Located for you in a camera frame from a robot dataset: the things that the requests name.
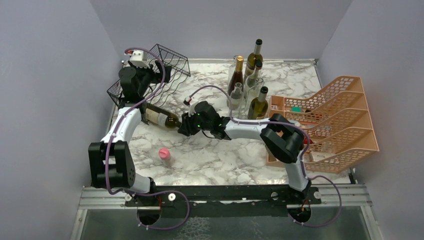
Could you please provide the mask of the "dark green wine bottle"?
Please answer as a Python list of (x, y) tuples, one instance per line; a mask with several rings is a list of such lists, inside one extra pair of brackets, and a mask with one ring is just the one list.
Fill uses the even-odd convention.
[(255, 97), (249, 106), (247, 118), (249, 120), (260, 120), (265, 117), (268, 111), (267, 102), (268, 87), (262, 86), (259, 95)]
[(168, 110), (151, 103), (146, 103), (143, 110), (145, 122), (151, 122), (167, 129), (178, 129), (181, 126), (179, 117)]

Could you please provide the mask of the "amber bottle gold cap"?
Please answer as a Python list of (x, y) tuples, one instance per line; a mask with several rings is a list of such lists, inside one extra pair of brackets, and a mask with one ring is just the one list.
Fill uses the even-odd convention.
[(233, 90), (235, 89), (236, 83), (243, 84), (243, 63), (244, 63), (244, 57), (238, 55), (235, 58), (235, 67), (234, 71), (231, 75), (230, 81), (228, 83), (227, 93), (230, 95)]

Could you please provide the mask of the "clear glass wine bottle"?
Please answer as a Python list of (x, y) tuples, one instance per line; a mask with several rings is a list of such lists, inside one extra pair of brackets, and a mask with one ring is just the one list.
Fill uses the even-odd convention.
[(244, 82), (243, 89), (243, 102), (246, 104), (248, 100), (249, 91), (255, 86), (257, 78), (260, 76), (260, 71), (263, 67), (263, 61), (260, 59), (255, 60), (255, 67), (252, 74), (250, 74)]

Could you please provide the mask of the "green wine bottle tan label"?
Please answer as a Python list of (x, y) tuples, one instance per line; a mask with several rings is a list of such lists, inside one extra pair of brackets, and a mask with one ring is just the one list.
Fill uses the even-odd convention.
[(263, 60), (263, 56), (261, 55), (261, 48), (262, 48), (263, 40), (257, 39), (255, 42), (255, 47), (252, 53), (249, 54), (247, 61), (246, 61), (246, 67), (244, 72), (244, 79), (246, 79), (248, 76), (250, 76), (255, 68), (256, 68), (256, 60)]

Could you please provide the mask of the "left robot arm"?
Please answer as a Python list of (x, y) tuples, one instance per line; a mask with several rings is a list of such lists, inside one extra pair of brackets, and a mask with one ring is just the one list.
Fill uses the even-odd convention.
[(99, 142), (88, 147), (91, 183), (98, 189), (122, 189), (138, 193), (144, 205), (152, 205), (157, 200), (157, 191), (151, 188), (149, 177), (136, 173), (129, 143), (136, 127), (142, 121), (142, 104), (146, 101), (145, 92), (151, 84), (169, 82), (172, 67), (156, 60), (153, 65), (137, 67), (132, 62), (119, 73), (118, 84), (121, 94), (118, 99), (118, 116), (109, 132)]

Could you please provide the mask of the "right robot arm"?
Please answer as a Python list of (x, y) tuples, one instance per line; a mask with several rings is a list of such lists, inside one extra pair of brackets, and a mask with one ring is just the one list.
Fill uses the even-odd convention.
[(289, 199), (300, 204), (308, 198), (311, 181), (306, 176), (302, 159), (310, 145), (310, 138), (302, 128), (278, 113), (270, 118), (240, 120), (220, 116), (207, 101), (188, 97), (183, 103), (189, 110), (181, 116), (178, 133), (189, 137), (208, 131), (218, 140), (261, 140), (271, 155), (285, 165)]

